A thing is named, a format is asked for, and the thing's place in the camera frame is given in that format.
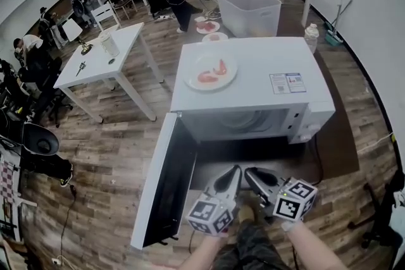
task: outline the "checkered cloth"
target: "checkered cloth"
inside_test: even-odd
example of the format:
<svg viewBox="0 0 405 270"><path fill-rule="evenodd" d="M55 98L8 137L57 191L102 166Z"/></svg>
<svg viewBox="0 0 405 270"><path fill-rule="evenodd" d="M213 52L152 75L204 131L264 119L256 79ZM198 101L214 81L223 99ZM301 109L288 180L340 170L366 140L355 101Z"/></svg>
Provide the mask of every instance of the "checkered cloth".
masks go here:
<svg viewBox="0 0 405 270"><path fill-rule="evenodd" d="M10 204L14 204L13 170L9 169L3 156L0 158L0 172L0 196Z"/></svg>

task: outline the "white plate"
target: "white plate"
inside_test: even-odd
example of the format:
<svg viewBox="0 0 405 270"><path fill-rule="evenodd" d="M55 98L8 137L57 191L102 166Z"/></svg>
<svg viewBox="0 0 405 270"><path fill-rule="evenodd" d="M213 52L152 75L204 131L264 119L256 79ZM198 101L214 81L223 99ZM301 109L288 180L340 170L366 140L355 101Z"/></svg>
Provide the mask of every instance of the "white plate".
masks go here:
<svg viewBox="0 0 405 270"><path fill-rule="evenodd" d="M217 75L214 69L220 69L220 61L225 63L227 73L225 75ZM209 53L202 54L196 58L194 64L190 66L188 72L184 76L184 82L192 89L210 91L223 88L230 84L238 70L237 63L229 54ZM212 82L201 82L199 75L203 72L209 72L204 77L212 77L217 80Z"/></svg>
<svg viewBox="0 0 405 270"><path fill-rule="evenodd" d="M211 33L215 33L217 31L219 31L219 29L221 28L221 25L219 23L217 23L216 21L206 21L206 23L214 24L215 28L213 30L207 31L205 29L200 29L197 27L197 32L199 32L200 34L211 34Z"/></svg>
<svg viewBox="0 0 405 270"><path fill-rule="evenodd" d="M217 36L219 36L219 37L220 37L219 40L227 40L227 39L228 39L228 35L227 35L227 34L216 32L216 33L211 33L211 34L205 35L204 38L202 39L202 41L203 41L203 42L215 42L214 40L211 40L211 39L210 39L210 37L211 37L212 35L217 35Z"/></svg>

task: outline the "red food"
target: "red food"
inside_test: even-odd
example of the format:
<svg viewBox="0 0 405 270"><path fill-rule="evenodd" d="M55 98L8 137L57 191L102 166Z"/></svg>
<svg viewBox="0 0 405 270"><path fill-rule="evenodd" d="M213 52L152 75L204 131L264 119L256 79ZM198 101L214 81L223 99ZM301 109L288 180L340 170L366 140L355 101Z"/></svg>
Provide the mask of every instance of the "red food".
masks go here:
<svg viewBox="0 0 405 270"><path fill-rule="evenodd" d="M197 28L199 28L200 30L205 29L205 26L207 25L207 23L205 21L199 21L198 23L196 23Z"/></svg>
<svg viewBox="0 0 405 270"><path fill-rule="evenodd" d="M217 82L218 78L212 77L210 73L210 71L201 72L197 77L198 81L201 83Z"/></svg>
<svg viewBox="0 0 405 270"><path fill-rule="evenodd" d="M208 22L208 23L205 25L205 30L206 30L207 32L210 32L210 31L212 31L213 29L215 29L215 25L214 25L213 23Z"/></svg>
<svg viewBox="0 0 405 270"><path fill-rule="evenodd" d="M226 75L227 74L227 66L225 65L225 63L221 60L220 61L220 69L219 70L217 70L217 69L215 69L214 68L214 73L216 74L216 75Z"/></svg>
<svg viewBox="0 0 405 270"><path fill-rule="evenodd" d="M215 35L210 35L210 36L209 36L209 39L210 39L210 40L220 40L220 37L215 34Z"/></svg>

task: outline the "label sticker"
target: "label sticker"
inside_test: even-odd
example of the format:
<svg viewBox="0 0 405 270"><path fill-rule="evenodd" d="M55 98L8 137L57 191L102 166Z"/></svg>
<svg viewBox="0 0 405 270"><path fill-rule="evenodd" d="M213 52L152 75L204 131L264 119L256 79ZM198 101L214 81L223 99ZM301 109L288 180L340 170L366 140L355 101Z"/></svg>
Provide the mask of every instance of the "label sticker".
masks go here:
<svg viewBox="0 0 405 270"><path fill-rule="evenodd" d="M291 92L306 92L305 84L300 73L286 73Z"/></svg>
<svg viewBox="0 0 405 270"><path fill-rule="evenodd" d="M276 95L306 92L300 73L279 73L270 75L273 92Z"/></svg>
<svg viewBox="0 0 405 270"><path fill-rule="evenodd" d="M287 78L284 73L277 75L270 75L273 91L276 95L291 93Z"/></svg>

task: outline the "baseboard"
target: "baseboard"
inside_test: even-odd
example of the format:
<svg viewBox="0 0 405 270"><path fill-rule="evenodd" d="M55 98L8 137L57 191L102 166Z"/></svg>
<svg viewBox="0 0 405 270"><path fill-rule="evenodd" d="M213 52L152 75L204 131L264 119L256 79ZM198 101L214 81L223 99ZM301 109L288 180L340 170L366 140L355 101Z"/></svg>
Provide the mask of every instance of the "baseboard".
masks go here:
<svg viewBox="0 0 405 270"><path fill-rule="evenodd" d="M311 9L323 20L323 21L327 21L330 23L330 21L328 21L314 6L311 5ZM373 92L375 99L378 102L378 105L380 106L381 112L382 112L382 116L384 118L385 124L387 125L387 129L390 133L393 132L392 130L392 126L391 126L391 122L388 118L388 114L387 111L385 110L384 104L381 100L380 95L378 94L377 88L375 87L373 80L370 78L369 74L367 73L366 68L363 66L363 64L361 63L361 61L359 60L359 58L356 56L356 53L354 53L354 51L351 49L351 47L349 46L349 44L346 42L346 40L341 36L341 34L337 33L337 35L339 36L339 38L341 40L343 40L343 46L349 51L350 55L352 56L353 60L355 60L355 62L357 63L357 65L359 66L361 72L363 73L364 77L366 78L368 84L370 85L371 91ZM393 142L392 145L394 146L394 152L395 152L395 156L396 156L396 160L397 160L397 165L398 165L398 169L401 170L401 172L403 173L404 170L402 168L402 163L401 163L401 155L399 154L399 148L398 148L398 143L397 141Z"/></svg>

